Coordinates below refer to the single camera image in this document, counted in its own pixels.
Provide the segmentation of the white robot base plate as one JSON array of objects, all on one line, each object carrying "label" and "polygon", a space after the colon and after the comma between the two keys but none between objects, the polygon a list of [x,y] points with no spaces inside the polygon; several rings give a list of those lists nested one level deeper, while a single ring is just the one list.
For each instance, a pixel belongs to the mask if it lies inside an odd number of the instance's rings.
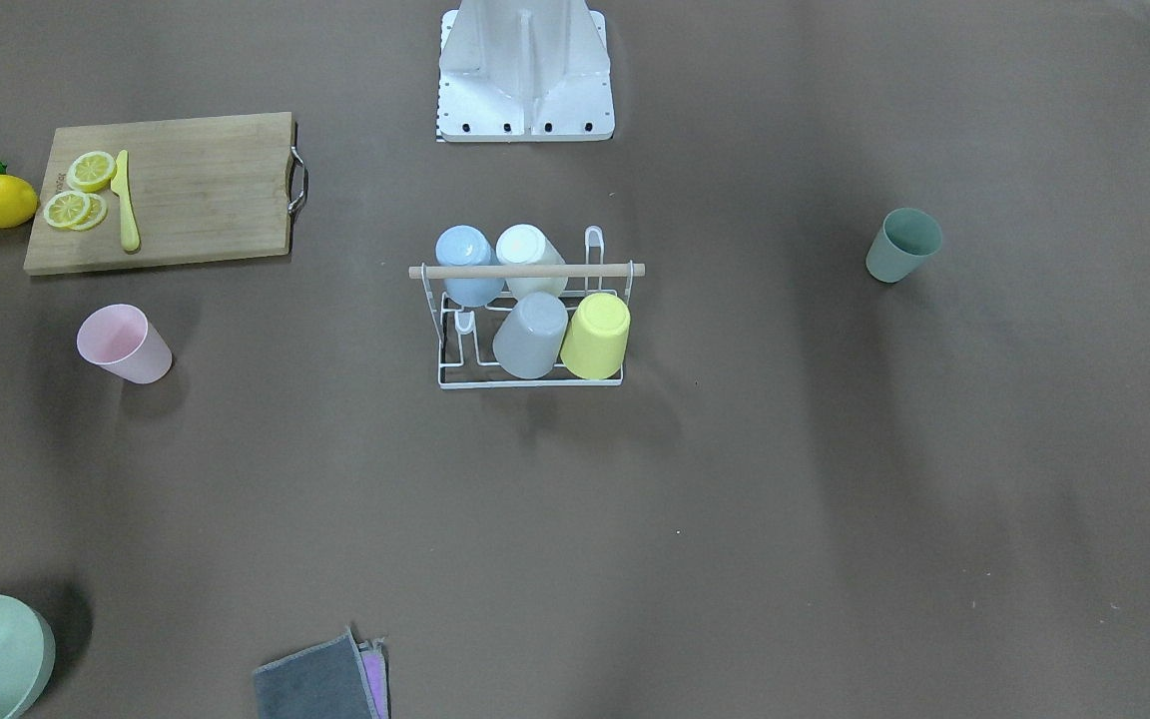
[{"label": "white robot base plate", "polygon": [[438,141],[615,135],[607,22],[584,1],[462,1],[439,32]]}]

